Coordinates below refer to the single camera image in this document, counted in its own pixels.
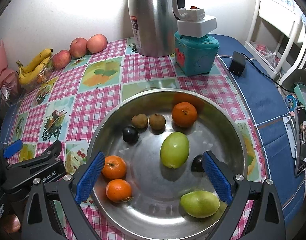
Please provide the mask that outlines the person's left hand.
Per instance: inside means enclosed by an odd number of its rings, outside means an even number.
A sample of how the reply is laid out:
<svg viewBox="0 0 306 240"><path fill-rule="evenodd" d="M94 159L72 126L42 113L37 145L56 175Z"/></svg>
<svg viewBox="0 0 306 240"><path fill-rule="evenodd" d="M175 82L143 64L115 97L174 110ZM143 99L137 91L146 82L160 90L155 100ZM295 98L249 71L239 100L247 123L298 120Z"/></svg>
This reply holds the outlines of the person's left hand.
<svg viewBox="0 0 306 240"><path fill-rule="evenodd" d="M11 234L17 232L21 227L21 222L16 215L6 215L1 220L1 232Z"/></svg>

